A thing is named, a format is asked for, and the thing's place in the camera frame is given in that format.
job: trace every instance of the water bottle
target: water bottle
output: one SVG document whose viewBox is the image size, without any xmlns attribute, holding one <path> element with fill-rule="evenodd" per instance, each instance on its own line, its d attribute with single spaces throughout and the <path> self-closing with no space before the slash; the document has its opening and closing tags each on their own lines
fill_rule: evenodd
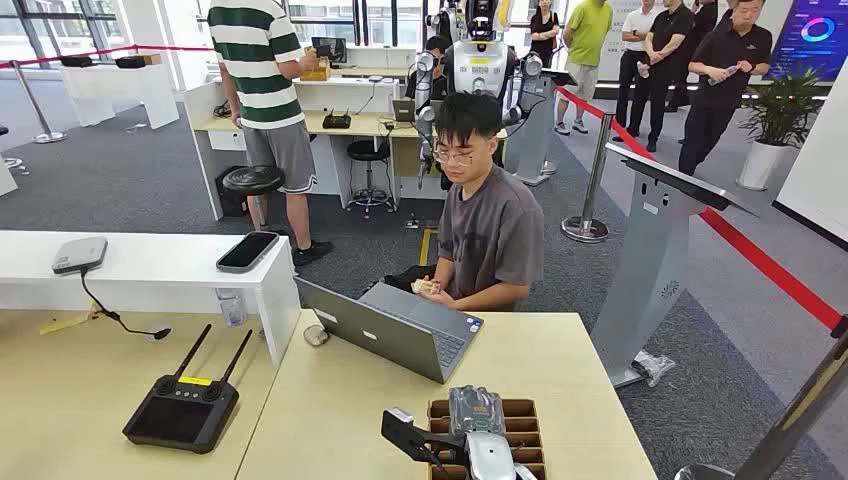
<svg viewBox="0 0 848 480">
<path fill-rule="evenodd" d="M 736 70 L 739 70 L 739 67 L 737 67 L 736 65 L 733 65 L 732 67 L 727 67 L 724 71 L 727 72 L 727 77 L 730 78 L 731 75 L 736 73 Z M 710 86 L 712 87 L 712 86 L 715 86 L 717 83 L 721 83 L 721 82 L 716 82 L 715 80 L 710 78 L 710 79 L 707 79 L 707 83 L 709 83 Z"/>
<path fill-rule="evenodd" d="M 237 288 L 216 288 L 215 295 L 221 305 L 221 313 L 228 327 L 237 327 L 247 320 L 247 307 L 241 290 Z"/>
<path fill-rule="evenodd" d="M 639 76 L 642 78 L 648 78 L 651 76 L 651 73 L 648 72 L 648 66 L 642 62 L 636 62 L 636 70 L 639 72 Z"/>
</svg>

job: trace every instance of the woman in black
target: woman in black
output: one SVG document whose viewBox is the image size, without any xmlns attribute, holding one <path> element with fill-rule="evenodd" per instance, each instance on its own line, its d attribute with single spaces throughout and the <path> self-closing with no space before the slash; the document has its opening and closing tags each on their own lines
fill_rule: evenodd
<svg viewBox="0 0 848 480">
<path fill-rule="evenodd" d="M 551 68 L 556 37 L 559 35 L 559 19 L 556 12 L 551 11 L 551 0 L 539 0 L 536 14 L 530 19 L 530 35 L 533 39 L 530 50 L 542 57 L 542 64 L 546 68 Z"/>
</svg>

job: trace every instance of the green and white striped shirt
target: green and white striped shirt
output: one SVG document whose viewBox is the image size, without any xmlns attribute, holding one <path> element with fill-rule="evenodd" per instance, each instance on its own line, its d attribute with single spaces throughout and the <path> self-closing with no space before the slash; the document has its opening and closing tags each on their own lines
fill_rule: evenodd
<svg viewBox="0 0 848 480">
<path fill-rule="evenodd" d="M 242 125 L 272 129 L 303 121 L 294 85 L 277 68 L 303 55 L 280 3 L 212 0 L 207 20 L 218 61 L 238 91 Z"/>
</svg>

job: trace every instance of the gray t-shirt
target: gray t-shirt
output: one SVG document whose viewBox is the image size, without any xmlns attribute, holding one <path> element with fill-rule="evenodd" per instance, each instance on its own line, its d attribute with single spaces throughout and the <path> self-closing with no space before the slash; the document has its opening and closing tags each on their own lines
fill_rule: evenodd
<svg viewBox="0 0 848 480">
<path fill-rule="evenodd" d="M 439 225 L 439 257 L 454 262 L 447 292 L 467 297 L 500 282 L 532 285 L 542 278 L 544 215 L 530 190 L 498 166 L 462 199 L 448 192 Z"/>
</svg>

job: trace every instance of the podium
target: podium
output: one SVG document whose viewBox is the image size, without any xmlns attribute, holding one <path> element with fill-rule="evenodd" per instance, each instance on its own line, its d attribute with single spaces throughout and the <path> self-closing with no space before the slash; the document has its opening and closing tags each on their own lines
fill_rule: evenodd
<svg viewBox="0 0 848 480">
<path fill-rule="evenodd" d="M 591 333 L 618 388 L 643 379 L 631 364 L 685 288 L 689 217 L 707 206 L 756 214 L 726 190 L 612 143 L 606 148 L 636 171 L 618 270 Z"/>
</svg>

